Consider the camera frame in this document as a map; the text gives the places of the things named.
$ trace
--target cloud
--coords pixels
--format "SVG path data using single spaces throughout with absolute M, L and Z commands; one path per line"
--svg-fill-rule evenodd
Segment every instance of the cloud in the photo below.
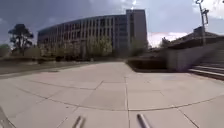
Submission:
M 152 45 L 152 47 L 158 47 L 163 37 L 172 41 L 185 35 L 187 35 L 187 33 L 178 33 L 178 32 L 148 33 L 148 41 L 149 44 Z
M 224 19 L 223 0 L 204 0 L 204 2 L 202 3 L 202 7 L 209 9 L 208 16 L 217 19 Z M 195 4 L 195 2 L 193 3 L 193 10 L 194 12 L 199 13 L 199 7 Z

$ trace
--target metal pole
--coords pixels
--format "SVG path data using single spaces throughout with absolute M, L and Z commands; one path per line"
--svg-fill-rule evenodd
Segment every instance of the metal pole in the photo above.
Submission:
M 75 124 L 73 125 L 72 128 L 83 128 L 84 123 L 85 123 L 85 118 L 79 116 L 79 117 L 76 119 L 76 122 L 75 122 Z
M 200 12 L 201 12 L 201 21 L 202 21 L 202 40 L 203 40 L 203 45 L 206 44 L 206 39 L 205 39 L 205 21 L 204 21 L 204 14 L 203 14 L 203 10 L 201 7 L 201 3 L 199 3 L 199 8 L 200 8 Z

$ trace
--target pavement tile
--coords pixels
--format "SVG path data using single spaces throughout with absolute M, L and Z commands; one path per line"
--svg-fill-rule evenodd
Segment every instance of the pavement tile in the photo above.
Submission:
M 126 110 L 125 90 L 109 91 L 98 89 L 83 102 L 82 106 L 107 110 Z
M 10 83 L 22 90 L 28 91 L 32 94 L 42 96 L 45 98 L 48 98 L 56 94 L 57 92 L 65 89 L 63 87 L 51 86 L 51 85 L 46 85 L 42 83 L 21 80 L 21 79 L 11 80 Z
M 177 109 L 156 111 L 129 112 L 130 128 L 141 128 L 137 121 L 137 114 L 144 114 L 148 124 L 152 128 L 196 128 Z
M 0 85 L 0 106 L 7 117 L 13 117 L 42 100 L 43 98 L 28 94 L 10 85 Z
M 224 96 L 212 101 L 181 107 L 180 110 L 200 128 L 223 128 L 223 108 Z
M 128 91 L 152 91 L 150 83 L 126 83 Z
M 75 107 L 45 100 L 9 120 L 17 128 L 57 128 Z
M 128 112 L 78 108 L 59 128 L 71 128 L 78 116 L 85 118 L 84 128 L 129 128 Z
M 162 90 L 161 93 L 167 97 L 175 106 L 189 105 L 206 101 L 217 96 L 220 96 L 224 92 L 224 87 L 219 85 L 189 85 L 179 88 Z
M 160 92 L 158 91 L 129 91 L 128 92 L 128 109 L 129 110 L 150 110 L 173 107 Z
M 125 78 L 126 83 L 147 83 L 147 80 L 145 80 L 143 77 L 126 77 Z
M 68 104 L 80 105 L 92 92 L 93 90 L 69 88 L 50 97 L 50 99 Z
M 102 77 L 102 80 L 104 82 L 107 82 L 107 83 L 125 83 L 125 78 L 124 77 L 120 77 L 120 76 L 117 76 L 118 74 L 109 74 L 109 75 L 104 75 Z
M 67 75 L 55 75 L 55 73 L 41 73 L 27 77 L 26 80 L 35 81 L 39 83 L 51 84 L 56 86 L 71 87 L 74 84 L 73 80 L 66 77 Z
M 96 89 L 99 85 L 99 82 L 74 82 L 72 87 L 81 88 L 81 89 Z
M 123 91 L 126 90 L 125 83 L 102 83 L 97 89 L 99 90 L 112 90 L 112 91 Z

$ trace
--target concrete plaza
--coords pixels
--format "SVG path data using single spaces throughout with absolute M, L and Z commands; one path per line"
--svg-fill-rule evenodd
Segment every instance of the concrete plaza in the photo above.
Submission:
M 135 73 L 122 62 L 0 80 L 0 105 L 17 128 L 223 128 L 224 83 L 188 73 Z

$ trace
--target stairs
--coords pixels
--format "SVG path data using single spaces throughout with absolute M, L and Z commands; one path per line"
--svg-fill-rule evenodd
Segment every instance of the stairs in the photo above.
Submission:
M 201 63 L 189 69 L 191 73 L 224 80 L 224 47 L 206 56 Z

